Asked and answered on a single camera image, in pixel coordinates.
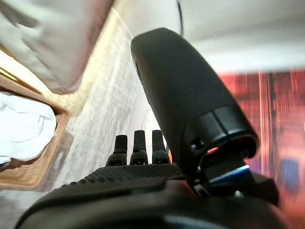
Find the white towel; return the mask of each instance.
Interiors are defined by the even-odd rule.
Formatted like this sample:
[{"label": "white towel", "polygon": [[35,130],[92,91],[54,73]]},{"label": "white towel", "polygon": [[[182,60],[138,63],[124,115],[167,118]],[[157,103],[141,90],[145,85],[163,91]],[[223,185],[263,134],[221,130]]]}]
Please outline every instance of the white towel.
[{"label": "white towel", "polygon": [[54,136],[56,118],[43,103],[0,92],[0,164],[40,155]]}]

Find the white cloth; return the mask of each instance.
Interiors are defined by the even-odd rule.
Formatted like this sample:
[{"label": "white cloth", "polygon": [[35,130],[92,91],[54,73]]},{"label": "white cloth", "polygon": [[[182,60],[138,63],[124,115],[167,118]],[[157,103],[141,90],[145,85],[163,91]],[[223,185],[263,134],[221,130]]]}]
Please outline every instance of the white cloth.
[{"label": "white cloth", "polygon": [[0,44],[52,92],[75,92],[111,0],[0,0]]},{"label": "white cloth", "polygon": [[55,127],[55,114],[48,105],[0,92],[0,164],[39,156]]}]

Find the white wall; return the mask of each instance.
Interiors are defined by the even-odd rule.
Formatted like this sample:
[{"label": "white wall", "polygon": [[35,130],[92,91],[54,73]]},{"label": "white wall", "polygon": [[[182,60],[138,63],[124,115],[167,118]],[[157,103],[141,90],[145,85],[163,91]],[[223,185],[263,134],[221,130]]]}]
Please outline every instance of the white wall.
[{"label": "white wall", "polygon": [[305,67],[305,0],[182,0],[185,38],[217,72]]}]

